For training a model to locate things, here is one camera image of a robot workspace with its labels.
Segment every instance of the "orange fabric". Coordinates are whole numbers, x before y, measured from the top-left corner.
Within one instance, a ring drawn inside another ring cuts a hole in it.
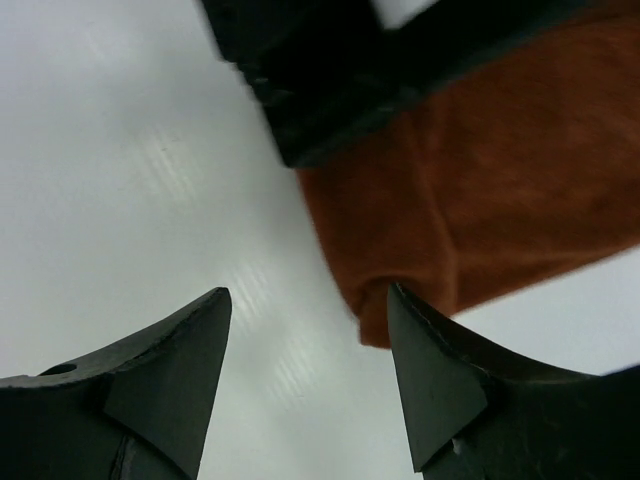
[[[640,2],[610,0],[299,180],[361,341],[399,281],[446,315],[640,242]]]

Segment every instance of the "black plastic piece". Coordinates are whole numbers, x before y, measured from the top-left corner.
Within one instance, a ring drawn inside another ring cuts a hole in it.
[[[552,367],[392,286],[389,332],[416,472],[429,480],[638,478],[640,366]]]
[[[0,478],[195,480],[230,316],[216,289],[40,376],[0,380]]]
[[[384,31],[369,0],[201,0],[284,164],[311,167],[588,0],[439,0]]]

